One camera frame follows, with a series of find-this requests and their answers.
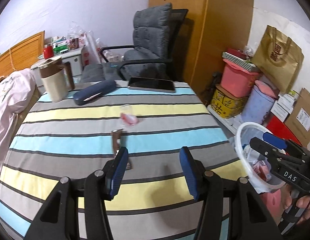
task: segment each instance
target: gray chair cushion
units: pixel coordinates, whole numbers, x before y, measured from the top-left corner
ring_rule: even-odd
[[[80,82],[100,82],[104,80],[121,80],[122,78],[117,74],[115,67],[110,67],[114,63],[108,62],[103,64],[87,65],[83,72]]]
[[[167,58],[172,4],[138,11],[134,17],[133,41],[135,49],[124,54],[124,60]],[[126,65],[121,70],[125,79],[131,77],[166,78],[165,64]]]
[[[104,80],[105,77],[101,64],[90,64],[84,67],[80,82],[99,82]]]
[[[136,49],[130,49],[125,52],[124,54],[124,60],[134,60],[134,59],[149,59],[149,58],[158,58],[156,55],[154,57],[151,57],[148,53],[143,53],[141,51],[138,51]]]
[[[158,58],[167,58],[172,4],[147,8],[134,16],[133,42],[136,50]]]

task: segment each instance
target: white nightstand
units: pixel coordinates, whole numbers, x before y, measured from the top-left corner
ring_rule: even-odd
[[[83,66],[82,66],[82,49],[83,48],[79,48],[79,49],[75,49],[75,50],[71,50],[67,53],[64,54],[59,54],[55,57],[52,57],[51,59],[55,59],[58,57],[62,58],[63,63],[64,62],[69,62],[72,68],[72,73],[73,73],[73,77],[80,77],[80,75],[82,74],[83,71]],[[42,84],[42,79],[40,77],[40,73],[39,73],[39,68],[38,66],[41,65],[44,61],[46,61],[45,59],[41,59],[39,61],[37,61],[35,64],[33,64],[30,69],[34,72],[35,75],[35,79],[36,79],[36,85],[39,89],[39,91],[42,93],[43,91],[45,91],[45,88],[43,88],[43,84]]]

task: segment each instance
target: table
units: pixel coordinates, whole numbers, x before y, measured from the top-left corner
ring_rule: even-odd
[[[91,83],[76,84],[82,89]],[[202,202],[189,194],[179,149],[221,177],[246,176],[227,138],[186,83],[176,93],[118,89],[85,106],[68,97],[52,103],[43,95],[10,146],[0,176],[0,221],[22,239],[37,211],[63,176],[87,177],[111,160],[110,132],[122,127],[120,106],[130,104],[139,123],[125,128],[122,141],[132,170],[106,210],[114,239],[193,239]],[[229,206],[224,199],[221,239],[226,239]],[[84,200],[79,199],[79,233],[87,238]]]

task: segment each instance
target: human hand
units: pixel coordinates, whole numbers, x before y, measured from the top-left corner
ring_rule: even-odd
[[[289,206],[292,205],[291,191],[292,191],[292,186],[290,186],[289,184],[286,184],[284,189],[282,190],[282,194],[283,194],[282,205],[284,209],[288,209]],[[304,196],[297,201],[296,206],[298,208],[306,208],[309,202],[310,202],[310,196]],[[309,218],[310,218],[310,205],[303,213],[299,222],[297,222],[297,225],[303,223],[305,220],[308,220]]]

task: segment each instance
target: yellow stripe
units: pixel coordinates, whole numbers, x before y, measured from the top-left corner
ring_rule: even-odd
[[[213,169],[225,179],[245,177],[241,161]],[[34,197],[45,200],[58,181],[45,179],[29,173],[15,171],[3,166],[0,180],[9,186]],[[106,210],[138,210],[168,206],[193,197],[189,194],[184,177],[154,182],[122,184],[113,201],[106,201]],[[79,198],[79,208],[84,208],[84,199]]]
[[[202,104],[191,105],[132,105],[134,115],[166,115],[207,113]],[[100,106],[87,108],[56,109],[29,113],[24,122],[63,120],[77,118],[110,118],[120,116],[120,106]]]

